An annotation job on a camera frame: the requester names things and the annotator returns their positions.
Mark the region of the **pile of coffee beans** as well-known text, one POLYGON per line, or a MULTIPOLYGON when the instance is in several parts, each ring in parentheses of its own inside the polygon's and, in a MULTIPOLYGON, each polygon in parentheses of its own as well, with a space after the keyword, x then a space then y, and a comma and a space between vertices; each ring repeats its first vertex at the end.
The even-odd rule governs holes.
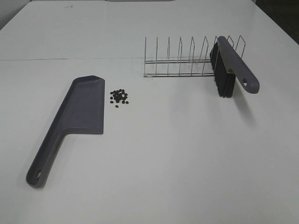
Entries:
POLYGON ((117 89, 110 92, 110 103, 114 104, 115 108, 120 105, 128 105, 128 93, 124 89, 117 89))

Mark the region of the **grey plastic dustpan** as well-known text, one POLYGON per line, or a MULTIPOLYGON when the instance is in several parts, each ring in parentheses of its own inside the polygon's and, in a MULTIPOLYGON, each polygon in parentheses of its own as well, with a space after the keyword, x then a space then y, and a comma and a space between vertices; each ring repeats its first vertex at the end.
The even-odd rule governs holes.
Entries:
POLYGON ((27 172, 29 186, 45 185, 66 135, 103 134, 104 106, 104 79, 86 76, 73 80, 27 172))

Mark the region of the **grey hand brush black bristles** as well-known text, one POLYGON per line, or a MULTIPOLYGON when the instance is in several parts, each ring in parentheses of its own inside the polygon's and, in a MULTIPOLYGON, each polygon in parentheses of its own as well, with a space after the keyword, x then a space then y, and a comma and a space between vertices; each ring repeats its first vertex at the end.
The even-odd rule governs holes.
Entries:
POLYGON ((258 79, 226 37, 219 36, 217 38, 210 52, 210 61, 219 96, 223 98, 232 97, 236 79, 246 92, 251 94, 259 92, 258 79))

